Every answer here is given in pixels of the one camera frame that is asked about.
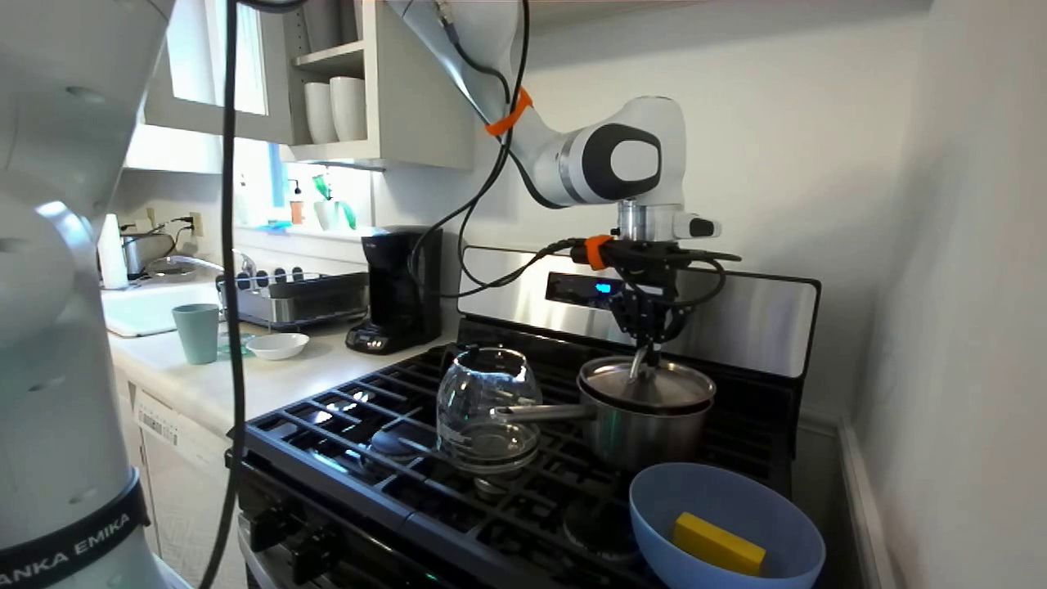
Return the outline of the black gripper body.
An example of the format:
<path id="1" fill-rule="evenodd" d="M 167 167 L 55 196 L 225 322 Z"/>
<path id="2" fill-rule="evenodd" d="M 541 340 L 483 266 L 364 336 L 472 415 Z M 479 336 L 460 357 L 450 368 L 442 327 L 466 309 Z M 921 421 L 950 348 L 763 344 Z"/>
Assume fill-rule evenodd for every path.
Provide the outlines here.
<path id="1" fill-rule="evenodd" d="M 708 294 L 685 299 L 679 292 L 679 274 L 694 263 L 725 274 L 729 252 L 680 250 L 679 244 L 633 244 L 612 238 L 603 247 L 603 263 L 618 272 L 624 292 L 612 299 L 612 315 L 622 327 L 680 327 L 689 315 L 711 300 L 720 285 Z"/>

